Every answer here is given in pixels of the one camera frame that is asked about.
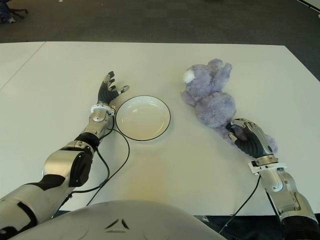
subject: table top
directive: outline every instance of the table top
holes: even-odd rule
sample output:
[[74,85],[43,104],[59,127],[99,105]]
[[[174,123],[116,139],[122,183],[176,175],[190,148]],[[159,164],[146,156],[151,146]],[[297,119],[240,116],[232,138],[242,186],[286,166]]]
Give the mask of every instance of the table top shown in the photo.
[[45,42],[0,44],[0,90]]
[[[0,91],[0,195],[41,179],[46,158],[88,123],[100,83],[113,70],[117,86],[130,85],[113,105],[154,96],[168,105],[171,122],[159,138],[129,139],[128,163],[93,202],[150,200],[196,215],[234,213],[256,185],[251,159],[202,125],[180,97],[184,71],[214,58],[233,66],[224,91],[235,99],[235,116],[256,122],[276,139],[277,157],[320,213],[320,83],[286,47],[272,45],[46,42]],[[116,132],[99,149],[111,173],[127,155]],[[80,189],[105,176],[95,156]],[[62,209],[83,207],[92,195],[74,194]],[[273,214],[262,186],[239,214]]]

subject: silver robotic arm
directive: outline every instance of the silver robotic arm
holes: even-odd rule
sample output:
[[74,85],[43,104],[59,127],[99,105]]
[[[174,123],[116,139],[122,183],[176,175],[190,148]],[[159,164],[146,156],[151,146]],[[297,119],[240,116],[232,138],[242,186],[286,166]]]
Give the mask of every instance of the silver robotic arm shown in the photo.
[[103,80],[97,104],[91,108],[89,123],[81,134],[45,161],[42,180],[20,186],[0,199],[0,239],[32,228],[52,218],[67,196],[88,180],[91,163],[100,138],[115,110],[110,102],[129,89],[111,84],[114,73]]
[[285,170],[287,166],[275,157],[262,129],[245,118],[232,120],[226,128],[235,145],[255,158],[249,167],[253,174],[261,176],[262,185],[281,222],[284,238],[320,239],[320,228],[307,199],[298,192],[295,180]]

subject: white plate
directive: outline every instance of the white plate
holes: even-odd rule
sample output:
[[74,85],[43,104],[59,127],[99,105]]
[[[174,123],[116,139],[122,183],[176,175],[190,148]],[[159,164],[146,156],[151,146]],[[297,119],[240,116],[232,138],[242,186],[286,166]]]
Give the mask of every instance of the white plate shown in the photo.
[[128,138],[137,141],[155,139],[170,123],[167,105],[153,96],[135,96],[124,102],[116,113],[116,126]]

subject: gray carpet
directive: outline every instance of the gray carpet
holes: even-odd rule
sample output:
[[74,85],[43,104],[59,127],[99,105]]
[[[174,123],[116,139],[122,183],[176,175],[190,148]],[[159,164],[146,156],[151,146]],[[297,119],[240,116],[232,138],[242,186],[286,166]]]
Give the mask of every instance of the gray carpet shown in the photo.
[[0,43],[285,45],[320,80],[320,19],[295,0],[12,0],[8,5],[26,8],[29,15],[1,24]]

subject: purple stuffed toy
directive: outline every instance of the purple stuffed toy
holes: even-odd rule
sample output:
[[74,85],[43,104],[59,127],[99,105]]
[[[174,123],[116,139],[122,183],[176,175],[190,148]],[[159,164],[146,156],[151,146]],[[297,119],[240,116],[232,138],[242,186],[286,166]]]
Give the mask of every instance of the purple stuffed toy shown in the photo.
[[[236,103],[230,94],[222,92],[231,70],[231,64],[223,63],[220,59],[213,59],[207,65],[191,66],[184,73],[183,81],[186,89],[181,93],[181,97],[187,104],[194,106],[196,117],[201,123],[233,144],[226,125],[236,113]],[[239,138],[246,140],[240,127],[234,130]],[[268,135],[267,138],[273,151],[277,152],[276,142]]]

